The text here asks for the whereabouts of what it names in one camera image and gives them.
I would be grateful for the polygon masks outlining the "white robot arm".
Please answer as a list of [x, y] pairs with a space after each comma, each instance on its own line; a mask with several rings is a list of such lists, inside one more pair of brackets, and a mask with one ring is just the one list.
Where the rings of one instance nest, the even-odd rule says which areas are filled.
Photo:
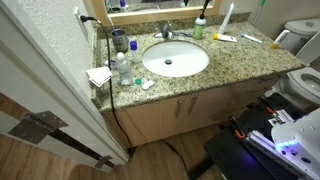
[[311, 180], [320, 180], [320, 109], [294, 122], [275, 125], [271, 136], [283, 159]]

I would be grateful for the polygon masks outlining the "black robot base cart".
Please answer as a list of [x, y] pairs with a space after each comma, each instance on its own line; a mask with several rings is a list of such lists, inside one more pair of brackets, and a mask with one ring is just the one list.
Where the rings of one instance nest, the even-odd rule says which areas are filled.
[[230, 118], [227, 127], [205, 144], [205, 150], [226, 180], [311, 180], [281, 157], [271, 136], [275, 125], [309, 113], [278, 94], [261, 97], [242, 117]]

